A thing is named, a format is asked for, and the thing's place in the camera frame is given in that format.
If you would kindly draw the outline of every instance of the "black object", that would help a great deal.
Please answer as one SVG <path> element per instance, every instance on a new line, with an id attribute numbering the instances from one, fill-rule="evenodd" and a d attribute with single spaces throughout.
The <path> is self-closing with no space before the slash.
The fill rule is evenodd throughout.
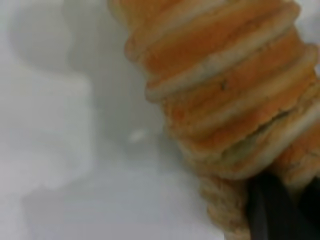
<path id="1" fill-rule="evenodd" d="M 320 229 L 320 179 L 315 178 L 305 189 L 299 209 L 314 227 Z"/>
<path id="2" fill-rule="evenodd" d="M 316 217 L 311 217 L 314 208 L 309 206 L 311 201 L 315 204 L 314 195 L 320 197 L 317 187 L 320 185 L 312 185 L 302 198 L 300 208 L 306 213 L 305 217 L 276 176 L 263 173 L 250 180 L 247 217 L 251 240 L 320 240 L 320 225 Z"/>

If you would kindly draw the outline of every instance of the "white background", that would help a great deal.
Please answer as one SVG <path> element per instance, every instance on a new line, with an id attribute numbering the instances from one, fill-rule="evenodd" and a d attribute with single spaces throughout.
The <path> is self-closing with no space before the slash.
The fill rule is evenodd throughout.
<path id="1" fill-rule="evenodd" d="M 0 0 L 0 239 L 223 239 L 126 37 L 101 0 Z"/>

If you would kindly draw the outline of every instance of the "cookie stack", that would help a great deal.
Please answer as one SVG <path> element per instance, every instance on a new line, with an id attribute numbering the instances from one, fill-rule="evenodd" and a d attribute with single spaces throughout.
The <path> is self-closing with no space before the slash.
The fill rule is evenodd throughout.
<path id="1" fill-rule="evenodd" d="M 291 192 L 320 173 L 318 49 L 292 0 L 109 0 L 146 98 L 201 179 L 228 240 L 248 240 L 246 180 L 269 169 Z"/>

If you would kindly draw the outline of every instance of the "white surface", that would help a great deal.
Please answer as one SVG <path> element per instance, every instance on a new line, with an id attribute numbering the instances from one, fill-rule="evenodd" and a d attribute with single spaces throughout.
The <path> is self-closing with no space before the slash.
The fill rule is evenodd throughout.
<path id="1" fill-rule="evenodd" d="M 300 2 L 320 42 L 320 2 Z M 0 0 L 0 18 L 0 239 L 222 239 L 102 1 Z"/>

